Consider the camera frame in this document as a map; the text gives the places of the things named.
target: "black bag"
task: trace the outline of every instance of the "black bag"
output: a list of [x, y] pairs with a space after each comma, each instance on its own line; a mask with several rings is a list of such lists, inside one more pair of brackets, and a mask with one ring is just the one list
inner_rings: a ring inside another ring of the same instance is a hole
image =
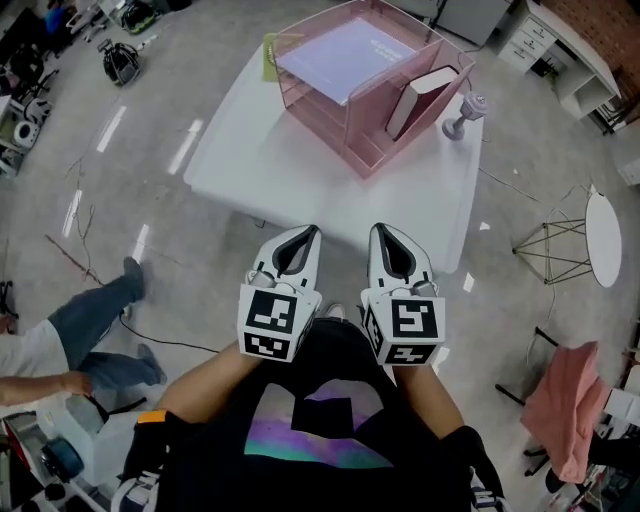
[[114, 84], [123, 86], [140, 74], [138, 52], [133, 46], [113, 44], [111, 39], [106, 39], [100, 43], [98, 51], [104, 53], [104, 71]]

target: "gray dumbbell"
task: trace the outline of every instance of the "gray dumbbell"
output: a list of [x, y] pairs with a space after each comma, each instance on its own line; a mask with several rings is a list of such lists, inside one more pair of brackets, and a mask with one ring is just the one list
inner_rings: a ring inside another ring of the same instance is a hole
[[487, 102], [484, 96], [471, 91], [465, 94], [460, 114], [458, 119], [450, 118], [442, 123], [442, 131], [451, 140], [461, 140], [464, 137], [464, 122], [467, 119], [475, 121], [487, 114]]

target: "blue jeans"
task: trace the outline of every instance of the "blue jeans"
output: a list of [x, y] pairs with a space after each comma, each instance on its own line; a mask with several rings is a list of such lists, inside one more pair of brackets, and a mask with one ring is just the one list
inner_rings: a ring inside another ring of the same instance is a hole
[[160, 382], [160, 371], [153, 361], [91, 352], [120, 311], [135, 301], [136, 286], [125, 274], [102, 288], [76, 295], [49, 317], [60, 336], [69, 369], [89, 375], [94, 389]]

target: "black t-shirt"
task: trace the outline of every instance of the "black t-shirt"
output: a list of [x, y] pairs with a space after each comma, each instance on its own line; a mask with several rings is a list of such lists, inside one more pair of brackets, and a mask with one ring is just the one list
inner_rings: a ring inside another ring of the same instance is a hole
[[293, 363], [264, 362], [210, 423], [169, 415], [138, 426], [124, 479], [159, 473], [158, 511], [273, 503], [467, 512], [478, 495], [503, 497], [478, 434], [463, 427], [438, 440], [368, 343], [351, 324], [316, 320]]

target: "person's arm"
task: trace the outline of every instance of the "person's arm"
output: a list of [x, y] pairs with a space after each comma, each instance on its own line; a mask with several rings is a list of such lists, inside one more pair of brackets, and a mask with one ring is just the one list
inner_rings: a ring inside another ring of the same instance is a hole
[[0, 405], [26, 404], [67, 391], [76, 395], [91, 393], [91, 380], [80, 372], [50, 377], [0, 377]]
[[173, 382], [156, 409], [169, 411], [188, 423], [207, 422], [261, 361], [241, 354], [236, 341]]
[[427, 427], [443, 439], [464, 426], [464, 419], [431, 365], [394, 366], [398, 389]]

